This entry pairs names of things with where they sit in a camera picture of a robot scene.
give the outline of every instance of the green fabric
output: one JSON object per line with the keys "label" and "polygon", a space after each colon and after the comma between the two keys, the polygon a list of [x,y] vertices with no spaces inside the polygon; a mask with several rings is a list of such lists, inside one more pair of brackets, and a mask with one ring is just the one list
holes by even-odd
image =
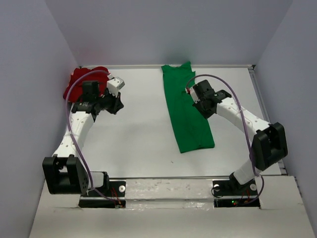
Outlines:
{"label": "green fabric", "polygon": [[190,62],[180,67],[162,66],[165,98],[180,153],[213,148],[208,121],[193,107],[193,99],[185,92],[189,79],[195,76]]}

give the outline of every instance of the red towel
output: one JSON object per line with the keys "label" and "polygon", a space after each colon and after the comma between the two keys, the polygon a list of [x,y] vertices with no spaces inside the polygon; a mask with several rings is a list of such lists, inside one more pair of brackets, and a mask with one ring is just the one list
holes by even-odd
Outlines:
{"label": "red towel", "polygon": [[[96,67],[93,69],[88,69],[88,68],[76,68],[73,72],[73,74],[70,76],[70,81],[69,84],[64,92],[63,98],[66,99],[67,93],[69,91],[69,88],[73,85],[73,83],[83,76],[86,73],[89,73],[90,71],[95,71],[95,70],[104,70],[106,72],[109,72],[107,68],[105,67]],[[69,95],[69,102],[75,103],[77,99],[83,94],[83,89],[82,89],[82,82],[83,81],[98,81],[101,82],[102,84],[99,85],[99,90],[100,93],[104,93],[106,89],[106,83],[108,81],[108,77],[105,73],[98,72],[98,73],[92,73],[86,77],[84,77],[82,80],[80,80],[76,86],[71,90],[71,93]]]}

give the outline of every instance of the robotic arm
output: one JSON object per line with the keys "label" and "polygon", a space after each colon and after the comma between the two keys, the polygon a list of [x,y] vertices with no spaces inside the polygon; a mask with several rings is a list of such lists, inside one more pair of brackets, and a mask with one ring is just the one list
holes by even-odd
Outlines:
{"label": "robotic arm", "polygon": [[[97,81],[84,81],[83,94],[74,103],[69,116],[72,134],[81,150],[89,129],[98,114],[106,110],[116,114],[123,108],[120,100],[120,89],[124,86],[121,78],[112,78],[107,82],[106,90],[100,95]],[[84,194],[90,187],[88,174],[79,160],[70,132],[66,128],[65,135],[52,157],[43,160],[43,171],[51,194]],[[94,187],[109,187],[107,173],[92,173]]]}
{"label": "robotic arm", "polygon": [[[207,80],[195,84],[189,89],[189,94],[194,100],[193,106],[203,115],[209,118],[218,114],[241,131],[244,132],[238,105],[225,90],[215,92]],[[278,122],[271,124],[264,121],[244,108],[243,114],[247,125],[247,133],[252,140],[252,151],[255,158],[255,171],[263,172],[271,165],[287,155],[287,145],[284,127]],[[253,166],[250,160],[238,170],[233,172],[228,181],[222,183],[218,190],[238,193],[244,191],[254,179]]]}

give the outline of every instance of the crumpled red fabric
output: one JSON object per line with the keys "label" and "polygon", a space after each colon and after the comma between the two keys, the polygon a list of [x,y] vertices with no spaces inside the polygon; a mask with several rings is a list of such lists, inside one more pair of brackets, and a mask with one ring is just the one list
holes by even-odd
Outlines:
{"label": "crumpled red fabric", "polygon": [[[73,85],[73,83],[78,78],[80,78],[81,76],[83,76],[86,73],[89,73],[89,72],[95,71],[95,70],[104,70],[106,72],[109,72],[107,68],[101,67],[101,66],[93,68],[93,69],[76,68],[74,70],[74,72],[70,76],[70,81],[69,81],[69,84],[68,84],[64,94],[63,94],[63,98],[66,100],[66,96],[68,94],[68,91],[69,91],[70,87]],[[106,89],[106,83],[107,83],[108,80],[109,79],[108,79],[107,75],[105,73],[102,73],[102,72],[92,73],[92,74],[84,77],[71,90],[71,93],[69,95],[68,101],[72,102],[72,103],[75,103],[78,100],[78,98],[83,94],[83,89],[81,87],[83,81],[98,81],[98,82],[102,83],[102,84],[99,85],[99,89],[100,89],[100,92],[102,94],[105,91],[105,89]]]}

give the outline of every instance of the gray wall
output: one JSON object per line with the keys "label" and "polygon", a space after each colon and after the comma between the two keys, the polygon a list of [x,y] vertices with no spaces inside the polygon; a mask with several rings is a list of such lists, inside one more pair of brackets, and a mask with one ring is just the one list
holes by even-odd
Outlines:
{"label": "gray wall", "polygon": [[81,65],[253,64],[292,0],[46,0]]}
{"label": "gray wall", "polygon": [[0,237],[29,236],[75,59],[43,0],[0,3]]}
{"label": "gray wall", "polygon": [[284,124],[287,171],[298,178],[317,235],[317,1],[295,0],[256,74],[271,121]]}

